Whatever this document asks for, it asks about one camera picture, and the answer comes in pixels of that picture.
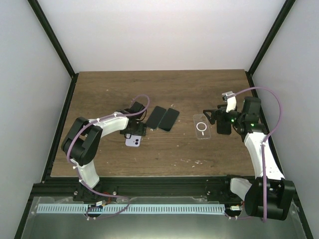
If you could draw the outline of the black phone case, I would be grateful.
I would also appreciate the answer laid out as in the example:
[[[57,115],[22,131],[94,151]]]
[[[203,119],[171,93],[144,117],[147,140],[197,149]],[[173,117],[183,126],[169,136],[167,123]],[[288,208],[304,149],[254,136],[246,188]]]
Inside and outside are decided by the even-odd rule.
[[[217,121],[216,130],[218,134],[230,135],[231,134],[231,123],[224,121]]]

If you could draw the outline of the clear magsafe phone case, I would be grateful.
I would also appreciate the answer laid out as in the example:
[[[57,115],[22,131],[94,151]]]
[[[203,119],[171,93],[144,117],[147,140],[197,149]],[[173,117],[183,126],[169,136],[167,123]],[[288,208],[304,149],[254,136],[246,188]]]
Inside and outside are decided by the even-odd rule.
[[[196,114],[193,116],[195,134],[197,139],[210,139],[210,127],[207,117],[204,114]]]

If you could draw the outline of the lavender phone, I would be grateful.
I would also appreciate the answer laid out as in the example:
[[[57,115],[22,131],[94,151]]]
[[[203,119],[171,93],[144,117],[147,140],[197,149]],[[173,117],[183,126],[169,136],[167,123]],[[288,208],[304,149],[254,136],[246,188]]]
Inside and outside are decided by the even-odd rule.
[[[125,145],[127,147],[139,147],[142,137],[140,135],[125,134]]]

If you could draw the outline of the black phone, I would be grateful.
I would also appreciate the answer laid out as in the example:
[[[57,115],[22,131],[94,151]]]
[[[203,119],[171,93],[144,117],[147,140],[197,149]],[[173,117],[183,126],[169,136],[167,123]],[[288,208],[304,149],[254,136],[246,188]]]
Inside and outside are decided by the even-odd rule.
[[[156,106],[146,121],[147,127],[151,129],[156,129],[165,113],[166,113],[165,108]]]

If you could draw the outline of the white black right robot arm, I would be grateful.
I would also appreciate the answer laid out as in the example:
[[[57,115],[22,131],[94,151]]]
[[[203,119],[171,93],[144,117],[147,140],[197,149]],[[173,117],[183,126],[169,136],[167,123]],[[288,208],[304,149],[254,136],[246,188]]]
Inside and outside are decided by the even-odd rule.
[[[251,217],[283,221],[287,218],[295,185],[286,180],[277,166],[269,146],[267,129],[259,122],[261,100],[245,97],[241,112],[232,93],[223,96],[225,104],[218,105],[211,113],[211,122],[217,125],[217,133],[229,135],[232,129],[241,136],[252,160],[255,180],[231,178],[221,188],[228,201],[239,196],[244,202],[246,214]]]

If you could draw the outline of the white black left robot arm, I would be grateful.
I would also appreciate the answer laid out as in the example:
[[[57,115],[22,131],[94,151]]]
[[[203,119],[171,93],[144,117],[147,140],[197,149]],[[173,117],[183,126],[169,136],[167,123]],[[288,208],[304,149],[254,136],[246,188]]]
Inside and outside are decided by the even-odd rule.
[[[221,152],[212,139],[196,137],[193,116],[198,109],[174,108],[179,116],[170,132],[148,130],[132,147],[125,146],[118,132],[105,137],[95,132],[77,140],[76,150],[94,149],[93,171],[100,178],[97,184],[79,185],[79,195],[97,201],[102,194],[113,192],[129,197],[205,193],[207,185],[223,172],[218,165]]]

